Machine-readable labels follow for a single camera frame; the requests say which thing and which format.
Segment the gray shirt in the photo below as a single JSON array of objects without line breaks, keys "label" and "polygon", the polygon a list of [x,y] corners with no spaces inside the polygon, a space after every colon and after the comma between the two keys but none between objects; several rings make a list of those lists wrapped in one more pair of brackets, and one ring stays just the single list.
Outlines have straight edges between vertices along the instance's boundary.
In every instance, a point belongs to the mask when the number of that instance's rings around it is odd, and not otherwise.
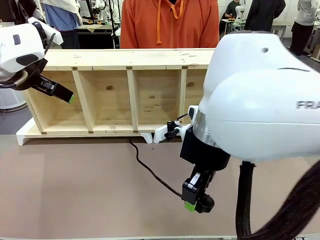
[{"label": "gray shirt", "polygon": [[312,26],[316,20],[317,2],[315,0],[299,0],[297,9],[299,11],[296,22],[304,26]]}]

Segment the robot end effector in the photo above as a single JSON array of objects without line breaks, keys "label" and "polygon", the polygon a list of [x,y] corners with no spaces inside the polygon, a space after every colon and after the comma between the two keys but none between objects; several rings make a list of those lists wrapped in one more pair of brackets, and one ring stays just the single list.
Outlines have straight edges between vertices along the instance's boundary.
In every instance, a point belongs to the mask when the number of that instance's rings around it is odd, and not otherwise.
[{"label": "robot end effector", "polygon": [[0,37],[0,89],[33,88],[71,103],[72,91],[41,75],[48,62],[44,57],[51,43],[63,43],[61,34],[34,17],[28,22],[0,28],[0,36],[3,36]]}]

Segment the wooden shelf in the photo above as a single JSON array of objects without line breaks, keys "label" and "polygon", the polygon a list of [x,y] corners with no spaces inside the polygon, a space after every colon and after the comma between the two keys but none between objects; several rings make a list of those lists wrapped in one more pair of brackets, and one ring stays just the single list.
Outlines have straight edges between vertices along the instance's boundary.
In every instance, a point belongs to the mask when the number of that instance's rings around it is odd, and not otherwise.
[{"label": "wooden shelf", "polygon": [[212,49],[50,50],[43,74],[72,104],[34,89],[26,102],[42,134],[149,134],[198,105]]}]

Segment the black pants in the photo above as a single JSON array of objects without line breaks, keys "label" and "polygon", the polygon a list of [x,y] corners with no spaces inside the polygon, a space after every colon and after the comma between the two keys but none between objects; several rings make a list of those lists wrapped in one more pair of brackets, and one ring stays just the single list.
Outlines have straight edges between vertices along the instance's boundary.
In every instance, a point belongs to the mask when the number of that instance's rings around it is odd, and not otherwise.
[{"label": "black pants", "polygon": [[308,39],[312,33],[314,26],[304,26],[297,22],[294,22],[292,32],[292,43],[290,52],[300,57],[304,52],[305,46],[307,45]]},{"label": "black pants", "polygon": [[63,43],[62,49],[80,49],[80,43],[77,30],[61,31]]}]

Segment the wood knot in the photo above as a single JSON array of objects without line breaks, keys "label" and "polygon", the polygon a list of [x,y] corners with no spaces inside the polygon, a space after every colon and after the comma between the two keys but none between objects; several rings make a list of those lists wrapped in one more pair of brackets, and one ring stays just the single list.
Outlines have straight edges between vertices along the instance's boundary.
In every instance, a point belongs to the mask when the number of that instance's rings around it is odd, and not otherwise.
[{"label": "wood knot", "polygon": [[193,81],[189,82],[186,86],[188,88],[192,88],[195,85],[195,83]]}]

